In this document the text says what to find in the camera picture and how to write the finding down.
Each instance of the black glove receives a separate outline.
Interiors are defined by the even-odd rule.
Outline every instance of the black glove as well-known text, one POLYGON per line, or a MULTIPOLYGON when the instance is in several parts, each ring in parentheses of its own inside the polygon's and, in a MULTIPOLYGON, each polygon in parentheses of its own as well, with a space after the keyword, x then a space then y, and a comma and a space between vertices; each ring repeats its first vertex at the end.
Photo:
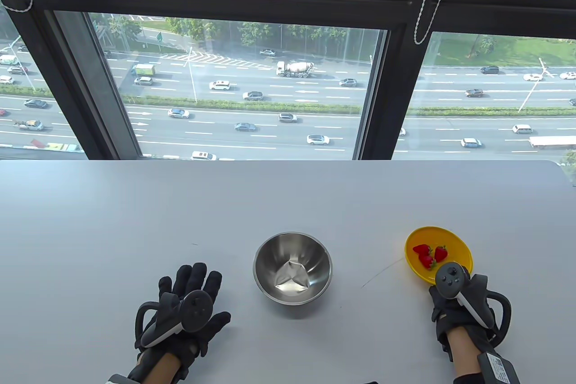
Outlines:
POLYGON ((464 327, 481 353, 491 352, 496 354, 494 347, 490 344, 490 340, 494 337, 495 333, 491 329, 483 328, 474 317, 467 311, 464 306, 460 306, 458 300, 447 300, 440 295, 436 286, 430 287, 428 290, 434 302, 434 310, 432 310, 432 321, 436 323, 436 338, 442 345, 442 350, 448 353, 450 361, 452 361, 452 351, 448 343, 446 333, 456 327, 464 327))
MULTIPOLYGON (((171 292, 176 294, 180 299, 183 299, 190 292, 196 289, 202 289, 202 283, 204 282, 206 273, 206 264, 203 262, 195 263, 194 267, 183 265, 176 274, 174 287, 172 287, 172 281, 169 276, 160 279, 158 282, 158 288, 160 289, 159 297, 165 292, 171 292)), ((211 271, 206 278, 203 290, 210 295, 212 303, 216 301, 221 283, 222 274, 218 271, 211 271)), ((156 322, 156 314, 154 314, 144 330, 154 322, 156 322)), ((181 331, 171 335, 165 341, 158 343, 154 347, 148 348, 145 351, 141 349, 143 352, 138 356, 139 364, 130 372, 128 378, 137 382, 143 382, 165 353, 174 355, 181 363, 180 369, 172 382, 175 383, 180 379, 186 378, 189 368, 196 357, 198 357, 198 355, 202 357, 206 355, 208 352, 208 342, 229 322, 230 314, 228 312, 220 312, 212 316, 208 323, 197 332, 187 333, 181 331)))

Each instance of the stainless steel bowl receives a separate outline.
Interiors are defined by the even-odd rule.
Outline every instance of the stainless steel bowl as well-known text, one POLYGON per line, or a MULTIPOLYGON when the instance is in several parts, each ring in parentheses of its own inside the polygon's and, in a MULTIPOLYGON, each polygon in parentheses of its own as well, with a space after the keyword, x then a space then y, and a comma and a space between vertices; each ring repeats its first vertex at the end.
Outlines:
POLYGON ((332 259, 312 236, 283 232, 260 246, 253 273, 266 296, 276 303, 299 306, 326 291, 332 280, 332 259))

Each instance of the hedge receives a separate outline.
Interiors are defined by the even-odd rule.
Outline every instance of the hedge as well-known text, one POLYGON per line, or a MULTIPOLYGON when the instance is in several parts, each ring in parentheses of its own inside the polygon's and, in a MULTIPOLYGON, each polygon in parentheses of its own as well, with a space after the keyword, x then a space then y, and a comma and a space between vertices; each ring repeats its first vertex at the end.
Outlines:
MULTIPOLYGON (((0 93, 21 96, 36 96, 53 98, 48 88, 1 85, 0 93)), ((281 102, 236 102, 234 100, 200 99, 198 102, 190 98, 168 98, 162 96, 132 96, 121 95, 125 104, 138 104, 150 106, 178 106, 181 108, 260 111, 260 112, 291 112, 316 114, 360 114, 362 107, 356 105, 327 105, 327 104, 283 104, 281 102)), ((518 112, 517 108, 459 108, 459 107, 424 107, 409 108, 408 116, 419 117, 558 117, 576 116, 574 108, 524 108, 518 112)))

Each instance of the road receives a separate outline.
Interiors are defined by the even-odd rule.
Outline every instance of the road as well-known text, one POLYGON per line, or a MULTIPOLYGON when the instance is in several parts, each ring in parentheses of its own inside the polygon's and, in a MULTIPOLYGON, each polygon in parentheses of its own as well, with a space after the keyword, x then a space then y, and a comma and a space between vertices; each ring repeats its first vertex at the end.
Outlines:
MULTIPOLYGON (((25 76, 14 76, 18 85, 45 87, 30 54, 18 54, 23 65, 28 67, 25 76)), ((205 53, 194 53, 191 61, 187 55, 123 55, 114 54, 108 64, 121 92, 134 95, 158 95, 198 99, 222 99, 242 101, 242 93, 252 90, 263 92, 266 100, 287 103, 352 104, 362 105, 370 77, 368 67, 342 65, 341 70, 317 68, 308 79, 285 78, 275 75, 276 59, 262 57, 254 59, 231 59, 205 53), (137 63, 152 63, 157 75, 152 87, 134 85, 130 68, 137 63), (352 77, 358 87, 340 87, 339 80, 352 77), (214 80, 228 80, 234 84, 229 91, 210 90, 208 84, 214 80)), ((0 73, 8 69, 0 65, 0 73)), ((554 77, 539 82, 530 97, 528 107, 567 108, 568 100, 576 98, 574 80, 558 77, 567 68, 550 69, 554 77)), ((499 75, 482 75, 477 68, 423 68, 414 89, 411 107, 461 106, 519 108, 533 83, 524 81, 524 73, 537 69, 502 69, 499 75), (465 90, 481 88, 483 98, 467 98, 465 90)))
MULTIPOLYGON (((23 98, 0 95, 0 145, 31 146, 42 143, 77 144, 68 122, 53 101, 41 110, 23 106, 23 98), (48 129, 20 131, 15 119, 39 119, 48 129)), ((158 157, 189 159, 193 151, 208 151, 221 159, 351 159, 360 117, 303 115, 298 123, 279 123, 276 114, 193 110, 190 119, 174 119, 163 108, 127 106, 128 117, 142 153, 158 157), (237 122, 257 125, 257 131, 234 130, 237 122), (331 138, 328 146, 306 143, 308 134, 331 138)), ((527 135, 512 133, 517 123, 529 123, 535 133, 576 135, 574 118, 430 118, 405 119, 407 135, 396 146, 397 159, 549 159, 558 161, 562 150, 534 150, 527 135), (471 137, 484 148, 465 149, 459 141, 471 137)))

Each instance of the yellow plate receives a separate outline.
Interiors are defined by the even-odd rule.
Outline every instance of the yellow plate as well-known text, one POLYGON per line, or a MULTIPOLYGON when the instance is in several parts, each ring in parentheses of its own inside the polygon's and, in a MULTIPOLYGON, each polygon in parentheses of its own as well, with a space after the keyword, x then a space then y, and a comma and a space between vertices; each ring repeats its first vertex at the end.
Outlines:
POLYGON ((441 267, 445 262, 455 261, 466 267, 469 273, 472 273, 474 267, 472 253, 466 243, 456 234, 439 227, 423 227, 412 232, 406 240, 405 255, 406 261, 414 273, 432 285, 436 284, 434 277, 436 277, 438 267, 441 267), (436 267, 427 270, 418 259, 418 254, 412 250, 418 244, 428 244, 432 248, 432 256, 434 256, 436 246, 446 246, 448 256, 444 261, 437 263, 436 267))

